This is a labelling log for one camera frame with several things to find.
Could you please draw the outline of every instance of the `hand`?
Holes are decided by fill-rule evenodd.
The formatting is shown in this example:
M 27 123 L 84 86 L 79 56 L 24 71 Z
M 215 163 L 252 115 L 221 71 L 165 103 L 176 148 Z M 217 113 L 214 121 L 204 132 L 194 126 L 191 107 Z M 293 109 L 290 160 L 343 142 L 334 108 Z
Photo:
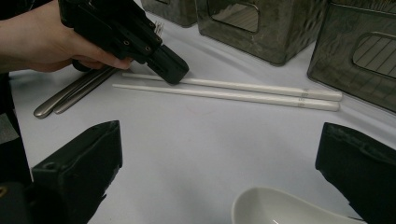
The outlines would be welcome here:
M 127 69 L 131 59 L 120 60 L 61 23 L 58 1 L 0 21 L 0 73 L 21 69 L 52 72 L 72 59 L 99 69 L 104 64 Z

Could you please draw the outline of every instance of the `stainless steel box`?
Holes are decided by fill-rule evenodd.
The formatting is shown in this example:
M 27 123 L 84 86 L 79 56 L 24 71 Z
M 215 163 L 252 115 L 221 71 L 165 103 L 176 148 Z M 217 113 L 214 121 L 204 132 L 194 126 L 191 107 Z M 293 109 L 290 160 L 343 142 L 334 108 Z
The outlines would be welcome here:
M 317 39 L 327 0 L 196 0 L 198 28 L 220 42 L 283 65 Z
M 332 0 L 308 77 L 396 112 L 396 0 Z
M 146 11 L 182 27 L 190 27 L 197 22 L 194 0 L 141 0 L 141 2 Z

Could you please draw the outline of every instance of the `white tablecloth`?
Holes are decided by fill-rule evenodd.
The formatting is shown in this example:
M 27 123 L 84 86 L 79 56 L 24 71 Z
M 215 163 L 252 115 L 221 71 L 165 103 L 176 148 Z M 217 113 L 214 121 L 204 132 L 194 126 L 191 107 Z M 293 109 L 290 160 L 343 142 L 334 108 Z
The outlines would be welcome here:
M 186 77 L 329 90 L 306 75 L 314 44 L 285 66 L 273 67 L 201 36 L 197 25 L 186 29 L 164 22 L 163 42 L 189 64 Z M 138 63 L 131 70 L 154 74 Z M 63 114 L 34 117 L 41 103 L 80 75 L 73 67 L 52 74 L 20 71 L 11 74 L 11 85 L 31 167 L 91 126 L 120 121 L 124 164 L 92 224 L 231 224 L 233 200 L 253 187 L 284 190 L 358 217 L 315 169 L 324 122 L 357 129 L 396 148 L 396 117 L 349 96 L 340 111 L 328 112 L 115 89 L 113 83 L 166 86 L 121 72 Z

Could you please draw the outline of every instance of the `spoon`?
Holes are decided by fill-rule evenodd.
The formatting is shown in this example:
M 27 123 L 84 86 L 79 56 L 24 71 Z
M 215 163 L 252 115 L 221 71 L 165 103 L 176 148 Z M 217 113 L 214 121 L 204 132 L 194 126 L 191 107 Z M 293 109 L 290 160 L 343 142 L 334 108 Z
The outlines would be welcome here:
M 232 215 L 233 224 L 365 224 L 268 188 L 242 193 L 233 203 Z

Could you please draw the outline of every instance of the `white chopstick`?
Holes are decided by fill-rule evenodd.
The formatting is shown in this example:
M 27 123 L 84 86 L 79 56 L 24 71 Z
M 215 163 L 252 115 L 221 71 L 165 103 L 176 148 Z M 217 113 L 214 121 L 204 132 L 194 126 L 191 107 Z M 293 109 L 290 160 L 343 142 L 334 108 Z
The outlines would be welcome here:
M 339 103 L 334 101 L 314 100 L 314 99 L 298 98 L 291 96 L 280 96 L 273 94 L 260 94 L 260 95 L 237 94 L 237 93 L 218 92 L 218 91 L 195 91 L 195 90 L 122 85 L 122 84 L 113 84 L 113 87 L 139 90 L 139 91 L 156 91 L 156 92 L 166 92 L 173 94 L 202 96 L 209 98 L 245 101 L 245 102 L 262 103 L 262 104 L 270 104 L 270 105 L 287 105 L 287 106 L 328 110 L 328 111 L 337 111 L 340 108 Z
M 123 73 L 122 75 L 125 77 L 137 77 L 137 78 L 163 81 L 163 79 L 158 76 L 130 74 L 130 73 Z M 324 91 L 324 90 L 299 89 L 299 88 L 291 88 L 291 87 L 263 86 L 263 85 L 253 85 L 253 84 L 244 84 L 244 83 L 235 83 L 235 82 L 213 81 L 213 80 L 197 79 L 197 78 L 183 78 L 181 79 L 180 83 L 199 85 L 199 86 L 220 87 L 220 88 L 240 90 L 240 91 L 257 91 L 257 92 L 265 92 L 265 93 L 272 93 L 279 95 L 288 95 L 288 96 L 296 96 L 296 97 L 319 99 L 319 100 L 329 100 L 329 101 L 341 101 L 341 99 L 343 98 L 343 93 L 341 93 L 340 91 Z

